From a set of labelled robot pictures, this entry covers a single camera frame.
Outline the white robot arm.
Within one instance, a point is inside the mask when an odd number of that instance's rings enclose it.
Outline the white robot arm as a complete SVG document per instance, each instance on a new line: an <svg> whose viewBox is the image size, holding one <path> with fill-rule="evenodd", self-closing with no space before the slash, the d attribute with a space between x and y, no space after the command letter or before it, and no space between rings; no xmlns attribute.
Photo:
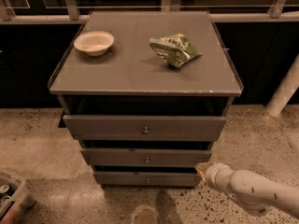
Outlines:
<svg viewBox="0 0 299 224"><path fill-rule="evenodd" d="M235 171L223 163L200 162L195 169L210 188L225 193L253 216L264 216L273 206L299 218L299 188L272 181L252 171Z"/></svg>

